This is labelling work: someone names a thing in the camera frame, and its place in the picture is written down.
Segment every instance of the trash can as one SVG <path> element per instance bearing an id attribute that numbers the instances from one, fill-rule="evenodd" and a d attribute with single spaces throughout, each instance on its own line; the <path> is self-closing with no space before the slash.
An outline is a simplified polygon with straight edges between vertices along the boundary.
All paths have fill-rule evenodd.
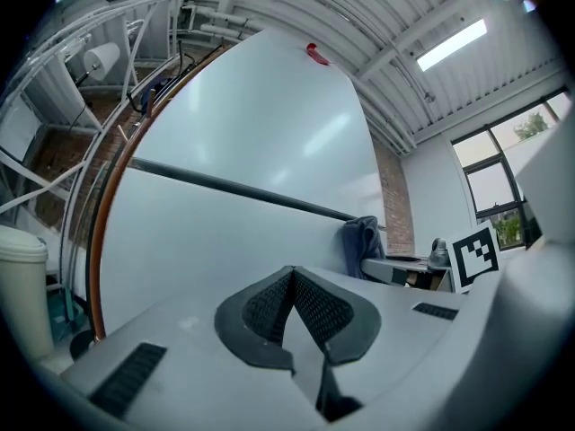
<path id="1" fill-rule="evenodd" d="M 0 310 L 29 359 L 54 349 L 46 300 L 47 260 L 46 245 L 36 236 L 0 225 Z"/>

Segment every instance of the blue light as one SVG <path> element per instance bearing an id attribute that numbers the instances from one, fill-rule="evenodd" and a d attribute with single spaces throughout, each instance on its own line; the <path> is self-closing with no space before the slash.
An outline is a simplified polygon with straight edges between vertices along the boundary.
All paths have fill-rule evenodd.
<path id="1" fill-rule="evenodd" d="M 523 7 L 525 8 L 526 13 L 530 13 L 535 10 L 535 4 L 531 0 L 524 0 Z"/>

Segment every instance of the red object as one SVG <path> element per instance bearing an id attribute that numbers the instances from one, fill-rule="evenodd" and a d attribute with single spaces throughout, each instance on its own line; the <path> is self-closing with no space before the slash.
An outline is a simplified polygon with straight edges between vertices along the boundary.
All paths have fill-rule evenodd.
<path id="1" fill-rule="evenodd" d="M 310 56 L 310 58 L 313 59 L 318 64 L 321 64 L 322 66 L 328 66 L 330 64 L 330 61 L 328 61 L 325 57 L 323 57 L 320 53 L 318 53 L 315 50 L 316 48 L 317 46 L 315 45 L 315 43 L 310 43 L 309 45 L 307 45 L 305 51 L 307 51 L 307 54 Z"/>

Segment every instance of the white ceiling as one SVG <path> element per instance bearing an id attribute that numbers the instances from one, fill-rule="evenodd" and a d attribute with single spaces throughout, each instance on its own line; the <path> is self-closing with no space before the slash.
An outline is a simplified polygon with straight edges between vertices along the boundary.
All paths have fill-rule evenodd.
<path id="1" fill-rule="evenodd" d="M 520 1 L 192 0 L 293 31 L 352 78 L 372 133 L 398 154 L 564 75 L 558 49 Z M 63 0 L 56 27 L 106 4 Z M 488 33 L 421 72 L 415 59 L 483 18 Z"/>

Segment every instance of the black window frame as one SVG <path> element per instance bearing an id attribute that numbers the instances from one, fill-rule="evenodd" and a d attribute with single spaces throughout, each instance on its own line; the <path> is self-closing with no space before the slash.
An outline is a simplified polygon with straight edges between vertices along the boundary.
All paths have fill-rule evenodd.
<path id="1" fill-rule="evenodd" d="M 517 115 L 525 113 L 526 111 L 529 111 L 529 110 L 533 109 L 534 107 L 537 107 L 538 105 L 544 105 L 545 108 L 552 115 L 553 119 L 555 119 L 555 122 L 560 121 L 559 117 L 557 116 L 557 113 L 547 103 L 547 101 L 549 101 L 553 97 L 558 96 L 559 94 L 562 94 L 562 93 L 566 93 L 568 98 L 571 100 L 571 95 L 569 94 L 567 87 L 563 86 L 559 90 L 556 90 L 554 92 L 546 94 L 545 96 L 540 97 L 537 101 L 533 101 L 533 102 L 527 104 L 525 107 L 522 107 L 521 109 L 515 110 L 514 112 L 509 113 L 508 115 L 505 115 L 504 117 L 497 119 L 497 120 L 493 121 L 492 123 L 483 125 L 482 127 L 475 129 L 473 132 L 466 134 L 465 136 L 461 136 L 461 137 L 459 137 L 459 138 L 457 138 L 451 142 L 451 145 L 457 145 L 457 144 L 464 142 L 465 140 L 467 140 L 471 137 L 475 137 L 475 136 L 480 135 L 483 132 L 486 132 L 487 135 L 489 136 L 489 138 L 491 139 L 492 143 L 495 145 L 495 149 L 497 150 L 497 153 L 495 155 L 488 156 L 487 158 L 484 158 L 484 159 L 480 160 L 479 162 L 468 164 L 465 167 L 462 165 L 462 169 L 464 171 L 465 179 L 467 180 L 467 187 L 469 187 L 469 192 L 471 193 L 471 199 L 473 201 L 473 210 L 475 211 L 475 218 L 477 220 L 483 219 L 485 217 L 494 216 L 494 215 L 500 214 L 502 212 L 507 212 L 507 211 L 510 211 L 512 209 L 516 209 L 518 214 L 519 214 L 519 233 L 521 236 L 521 243 L 513 244 L 511 246 L 502 247 L 502 248 L 500 248 L 501 251 L 508 251 L 510 249 L 515 249 L 515 248 L 519 248 L 519 247 L 527 247 L 528 248 L 536 240 L 536 238 L 532 237 L 531 233 L 529 232 L 528 226 L 527 226 L 528 222 L 527 222 L 527 218 L 526 218 L 526 214 L 525 214 L 525 208 L 524 208 L 524 204 L 526 203 L 526 200 L 522 199 L 521 194 L 519 192 L 518 184 L 515 181 L 515 176 L 513 175 L 513 171 L 511 170 L 511 166 L 509 165 L 507 157 L 505 156 L 505 152 L 501 148 L 501 145 L 500 145 L 499 141 L 497 140 L 497 137 L 495 137 L 495 135 L 493 134 L 493 132 L 491 130 L 493 128 L 497 127 L 498 125 L 500 125 L 501 123 L 505 123 L 506 121 L 516 117 Z M 503 167 L 503 171 L 505 172 L 505 175 L 507 176 L 509 187 L 511 188 L 511 194 L 513 195 L 513 201 L 502 204 L 500 206 L 490 207 L 488 209 L 483 209 L 482 211 L 477 211 L 477 205 L 475 203 L 475 195 L 473 193 L 473 189 L 472 189 L 471 183 L 469 181 L 469 174 L 473 174 L 474 172 L 478 172 L 478 171 L 487 169 L 489 167 L 494 166 L 495 164 L 501 164 L 501 166 Z"/>

